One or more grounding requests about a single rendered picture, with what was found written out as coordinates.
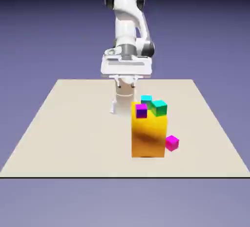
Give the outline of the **small teal cube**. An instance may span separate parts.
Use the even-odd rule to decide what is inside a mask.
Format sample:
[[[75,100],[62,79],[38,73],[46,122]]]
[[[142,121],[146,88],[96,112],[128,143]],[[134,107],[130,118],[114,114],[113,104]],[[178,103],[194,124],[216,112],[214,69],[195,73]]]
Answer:
[[[153,111],[153,99],[151,95],[141,95],[141,104],[146,104],[147,109]]]
[[[154,100],[152,101],[151,110],[156,117],[167,115],[167,104],[163,100]]]

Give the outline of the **small purple cube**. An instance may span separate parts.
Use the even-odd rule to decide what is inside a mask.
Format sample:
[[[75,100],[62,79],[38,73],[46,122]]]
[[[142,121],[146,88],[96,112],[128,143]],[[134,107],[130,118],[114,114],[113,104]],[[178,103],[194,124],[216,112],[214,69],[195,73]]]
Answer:
[[[147,118],[147,104],[135,105],[136,118]]]

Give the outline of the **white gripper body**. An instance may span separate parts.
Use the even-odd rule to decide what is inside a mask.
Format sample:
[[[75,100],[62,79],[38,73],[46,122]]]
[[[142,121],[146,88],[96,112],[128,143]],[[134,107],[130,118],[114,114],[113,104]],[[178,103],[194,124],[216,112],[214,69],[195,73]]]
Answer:
[[[101,74],[104,77],[148,77],[152,74],[152,58],[132,55],[131,60],[123,60],[121,55],[103,55]]]

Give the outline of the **large orange box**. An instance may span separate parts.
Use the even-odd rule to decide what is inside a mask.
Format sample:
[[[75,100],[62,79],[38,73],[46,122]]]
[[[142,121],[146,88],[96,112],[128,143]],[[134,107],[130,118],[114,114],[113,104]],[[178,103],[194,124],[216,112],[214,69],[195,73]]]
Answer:
[[[131,103],[131,155],[133,158],[163,158],[167,136],[167,115],[155,116],[150,110],[146,118],[136,117]]]

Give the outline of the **small magenta cube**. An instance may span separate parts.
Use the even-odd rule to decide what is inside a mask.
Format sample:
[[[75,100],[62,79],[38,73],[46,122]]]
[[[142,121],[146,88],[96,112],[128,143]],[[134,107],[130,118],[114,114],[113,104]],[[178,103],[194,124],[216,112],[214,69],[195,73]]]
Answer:
[[[165,147],[169,151],[174,151],[179,147],[179,139],[173,135],[166,137]]]

